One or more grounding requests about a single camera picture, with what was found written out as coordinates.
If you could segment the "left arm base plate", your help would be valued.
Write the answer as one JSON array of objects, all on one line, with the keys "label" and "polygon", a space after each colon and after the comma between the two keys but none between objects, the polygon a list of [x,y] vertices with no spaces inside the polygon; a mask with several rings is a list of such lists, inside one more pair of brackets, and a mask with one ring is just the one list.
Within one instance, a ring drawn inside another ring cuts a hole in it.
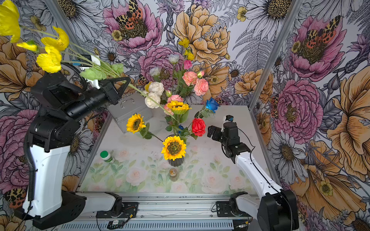
[{"label": "left arm base plate", "polygon": [[118,212],[115,211],[98,211],[98,218],[135,218],[138,212],[138,202],[122,202]]}]

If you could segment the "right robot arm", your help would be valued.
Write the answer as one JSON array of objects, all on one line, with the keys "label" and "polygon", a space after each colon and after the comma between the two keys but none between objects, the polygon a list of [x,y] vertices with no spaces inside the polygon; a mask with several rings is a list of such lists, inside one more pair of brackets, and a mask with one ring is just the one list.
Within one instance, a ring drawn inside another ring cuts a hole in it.
[{"label": "right robot arm", "polygon": [[226,121],[222,128],[210,126],[207,134],[221,144],[225,156],[248,176],[258,195],[258,198],[252,198],[246,192],[234,193],[227,210],[235,217],[249,215],[258,221],[263,231],[299,229],[296,196],[291,190],[283,190],[260,167],[252,150],[240,141],[239,132],[235,122]]}]

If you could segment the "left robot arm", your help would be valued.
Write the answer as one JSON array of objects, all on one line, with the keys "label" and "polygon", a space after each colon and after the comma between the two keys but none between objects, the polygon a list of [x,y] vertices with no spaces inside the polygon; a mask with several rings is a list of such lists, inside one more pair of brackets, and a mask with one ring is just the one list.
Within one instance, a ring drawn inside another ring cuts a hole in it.
[{"label": "left robot arm", "polygon": [[14,213],[17,218],[45,230],[85,213],[104,211],[114,217],[122,213],[122,200],[114,193],[91,196],[62,190],[66,158],[80,121],[97,108],[119,102],[131,80],[119,81],[119,88],[116,79],[106,79],[84,91],[61,73],[49,73],[32,87],[41,108],[24,139],[29,186],[26,201]]}]

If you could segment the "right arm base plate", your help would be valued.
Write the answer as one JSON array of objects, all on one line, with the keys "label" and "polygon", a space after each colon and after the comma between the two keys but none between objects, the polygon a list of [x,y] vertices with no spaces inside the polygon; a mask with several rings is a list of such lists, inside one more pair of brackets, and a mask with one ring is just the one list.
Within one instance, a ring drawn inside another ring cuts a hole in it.
[{"label": "right arm base plate", "polygon": [[218,217],[248,217],[249,215],[245,212],[238,212],[232,210],[229,202],[217,201],[216,202],[216,213]]}]

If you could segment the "yellow ranunculus flower stem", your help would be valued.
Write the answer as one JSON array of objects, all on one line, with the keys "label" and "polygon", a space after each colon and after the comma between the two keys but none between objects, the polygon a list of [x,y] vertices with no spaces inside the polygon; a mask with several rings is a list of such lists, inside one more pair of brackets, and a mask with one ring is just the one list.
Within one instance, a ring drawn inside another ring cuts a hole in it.
[{"label": "yellow ranunculus flower stem", "polygon": [[[54,27],[54,30],[58,34],[55,36],[42,30],[24,27],[19,24],[19,19],[20,14],[18,8],[12,1],[1,3],[1,36],[10,36],[10,42],[17,47],[36,53],[38,55],[36,63],[43,71],[57,73],[62,69],[62,62],[71,64],[72,61],[63,60],[63,54],[82,58],[80,53],[72,49],[73,46],[77,48],[78,45],[70,43],[69,37],[63,29]],[[21,29],[46,34],[47,37],[41,39],[43,46],[40,47],[31,40],[20,42]],[[98,59],[101,62],[100,66],[93,65],[92,68],[82,72],[83,78],[99,81],[121,77],[123,73],[123,66],[121,64],[108,64],[100,58]]]}]

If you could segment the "sunflower stem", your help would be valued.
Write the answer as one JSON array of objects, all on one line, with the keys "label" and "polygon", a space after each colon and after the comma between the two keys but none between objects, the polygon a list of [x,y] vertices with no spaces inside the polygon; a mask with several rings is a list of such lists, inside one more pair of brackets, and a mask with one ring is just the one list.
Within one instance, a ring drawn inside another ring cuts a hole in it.
[{"label": "sunflower stem", "polygon": [[143,139],[150,140],[153,137],[163,142],[161,138],[150,131],[150,124],[144,122],[144,117],[140,114],[132,115],[126,124],[126,131],[132,134],[139,133]]}]

